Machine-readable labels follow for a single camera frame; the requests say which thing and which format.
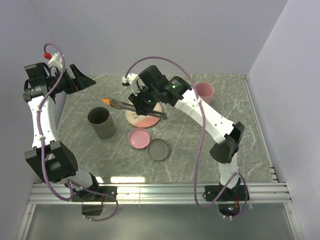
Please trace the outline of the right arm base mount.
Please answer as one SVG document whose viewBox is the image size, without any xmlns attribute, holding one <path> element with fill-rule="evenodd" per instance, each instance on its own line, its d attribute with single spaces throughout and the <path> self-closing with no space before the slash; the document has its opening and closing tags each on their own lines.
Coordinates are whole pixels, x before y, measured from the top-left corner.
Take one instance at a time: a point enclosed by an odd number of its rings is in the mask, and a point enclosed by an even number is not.
<svg viewBox="0 0 320 240">
<path fill-rule="evenodd" d="M 202 197 L 207 202 L 212 202 L 214 198 L 218 196 L 222 188 L 223 186 L 221 184 L 205 185 Z M 232 219 L 242 211 L 240 202 L 244 202 L 243 206 L 245 207 L 249 200 L 249 191 L 245 185 L 240 184 L 233 189 L 226 187 L 217 199 L 218 210 L 223 217 Z"/>
</svg>

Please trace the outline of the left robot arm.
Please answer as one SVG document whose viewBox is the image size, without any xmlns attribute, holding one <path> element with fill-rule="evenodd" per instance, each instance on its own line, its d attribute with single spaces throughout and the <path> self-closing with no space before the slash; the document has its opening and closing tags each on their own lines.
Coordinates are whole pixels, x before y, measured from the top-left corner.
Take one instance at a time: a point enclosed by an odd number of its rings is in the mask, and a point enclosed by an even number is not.
<svg viewBox="0 0 320 240">
<path fill-rule="evenodd" d="M 56 95 L 70 95 L 85 90 L 96 81 L 84 75 L 74 64 L 73 77 L 67 70 L 48 66 L 44 62 L 25 66 L 28 79 L 24 83 L 23 98 L 27 102 L 33 121 L 33 143 L 24 157 L 36 175 L 47 184 L 51 192 L 53 183 L 64 183 L 73 193 L 82 191 L 89 201 L 101 196 L 97 179 L 79 169 L 75 155 L 58 138 L 55 121 Z"/>
</svg>

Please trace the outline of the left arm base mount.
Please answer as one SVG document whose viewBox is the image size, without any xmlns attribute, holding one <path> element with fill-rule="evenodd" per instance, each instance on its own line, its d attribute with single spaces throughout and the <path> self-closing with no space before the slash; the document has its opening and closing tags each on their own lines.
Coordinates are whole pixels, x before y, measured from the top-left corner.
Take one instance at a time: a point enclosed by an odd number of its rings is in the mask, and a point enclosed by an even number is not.
<svg viewBox="0 0 320 240">
<path fill-rule="evenodd" d="M 74 190 L 72 202 L 81 203 L 81 213 L 84 218 L 93 222 L 101 222 L 112 218 L 118 211 L 119 203 L 117 201 L 117 191 L 118 188 L 116 186 L 100 186 L 97 191 L 87 191 L 85 189 L 80 191 Z M 113 212 L 105 218 L 93 218 L 98 217 L 103 213 L 107 203 L 115 203 Z"/>
</svg>

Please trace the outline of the metal tongs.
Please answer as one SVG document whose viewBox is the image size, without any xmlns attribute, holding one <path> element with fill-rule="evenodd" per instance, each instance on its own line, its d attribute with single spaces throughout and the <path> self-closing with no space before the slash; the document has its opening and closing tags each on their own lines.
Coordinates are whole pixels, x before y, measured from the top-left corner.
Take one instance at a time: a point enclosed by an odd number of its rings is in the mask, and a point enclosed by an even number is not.
<svg viewBox="0 0 320 240">
<path fill-rule="evenodd" d="M 117 99 L 106 99 L 106 104 L 110 105 L 112 108 L 114 109 L 118 109 L 118 110 L 128 110 L 128 111 L 132 111 L 132 112 L 136 112 L 137 115 L 140 115 L 135 106 L 133 104 L 130 103 L 125 103 L 123 101 L 117 100 Z M 165 112 L 160 112 L 160 111 L 156 111 L 156 110 L 152 110 L 150 112 L 147 113 L 143 113 L 144 116 L 153 116 L 153 117 L 157 117 L 163 120 L 167 120 L 167 114 Z"/>
</svg>

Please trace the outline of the salmon slice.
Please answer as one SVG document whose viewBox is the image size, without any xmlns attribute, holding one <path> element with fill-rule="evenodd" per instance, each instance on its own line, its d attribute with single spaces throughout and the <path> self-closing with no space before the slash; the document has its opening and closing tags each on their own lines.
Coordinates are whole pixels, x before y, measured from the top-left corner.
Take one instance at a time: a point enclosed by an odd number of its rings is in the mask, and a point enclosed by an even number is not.
<svg viewBox="0 0 320 240">
<path fill-rule="evenodd" d="M 111 100 L 109 98 L 103 97 L 101 101 L 106 105 L 109 105 L 109 106 L 111 105 Z"/>
</svg>

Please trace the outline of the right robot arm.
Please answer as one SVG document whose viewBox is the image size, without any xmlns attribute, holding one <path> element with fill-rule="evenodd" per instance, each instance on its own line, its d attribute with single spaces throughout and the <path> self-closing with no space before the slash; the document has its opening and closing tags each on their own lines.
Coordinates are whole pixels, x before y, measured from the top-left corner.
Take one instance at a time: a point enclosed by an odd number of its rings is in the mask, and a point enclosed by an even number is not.
<svg viewBox="0 0 320 240">
<path fill-rule="evenodd" d="M 220 193 L 226 200 L 238 195 L 241 180 L 238 173 L 237 152 L 245 126 L 223 117 L 198 96 L 181 77 L 172 79 L 151 65 L 139 74 L 129 73 L 122 78 L 122 85 L 130 87 L 129 100 L 138 115 L 151 113 L 157 103 L 169 104 L 198 123 L 214 140 L 210 156 L 218 162 Z"/>
</svg>

